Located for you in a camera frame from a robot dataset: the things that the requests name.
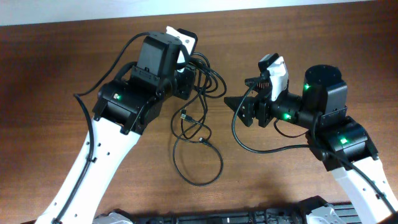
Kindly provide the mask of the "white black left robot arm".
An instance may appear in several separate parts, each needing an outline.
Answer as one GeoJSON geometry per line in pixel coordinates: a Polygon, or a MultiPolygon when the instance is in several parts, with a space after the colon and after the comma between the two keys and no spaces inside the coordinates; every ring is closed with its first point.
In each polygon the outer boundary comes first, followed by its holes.
{"type": "Polygon", "coordinates": [[[37,223],[91,223],[120,163],[171,96],[186,100],[195,80],[188,66],[198,37],[167,27],[144,32],[136,62],[125,64],[99,88],[93,116],[84,110],[88,134],[52,203],[37,223]]]}

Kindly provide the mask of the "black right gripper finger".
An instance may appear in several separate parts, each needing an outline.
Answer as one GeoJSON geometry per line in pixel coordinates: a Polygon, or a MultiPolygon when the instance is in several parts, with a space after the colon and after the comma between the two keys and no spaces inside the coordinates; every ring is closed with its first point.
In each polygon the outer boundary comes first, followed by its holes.
{"type": "Polygon", "coordinates": [[[252,125],[255,117],[255,97],[228,96],[224,98],[224,103],[234,112],[237,111],[237,117],[245,126],[250,127],[252,125]]]}
{"type": "Polygon", "coordinates": [[[244,84],[248,87],[253,86],[252,90],[257,93],[260,93],[262,90],[269,91],[271,89],[270,79],[264,77],[247,78],[245,79],[244,84]]]}

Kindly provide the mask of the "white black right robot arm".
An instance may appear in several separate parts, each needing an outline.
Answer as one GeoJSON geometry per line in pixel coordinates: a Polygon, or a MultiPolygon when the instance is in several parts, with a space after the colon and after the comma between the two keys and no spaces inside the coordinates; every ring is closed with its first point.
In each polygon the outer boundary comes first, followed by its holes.
{"type": "Polygon", "coordinates": [[[302,95],[289,92],[284,65],[260,69],[245,84],[256,96],[230,96],[224,103],[246,126],[281,120],[307,129],[313,155],[332,173],[349,197],[362,223],[396,223],[397,199],[386,179],[368,132],[347,116],[348,87],[338,68],[315,65],[305,72],[302,95]]]}

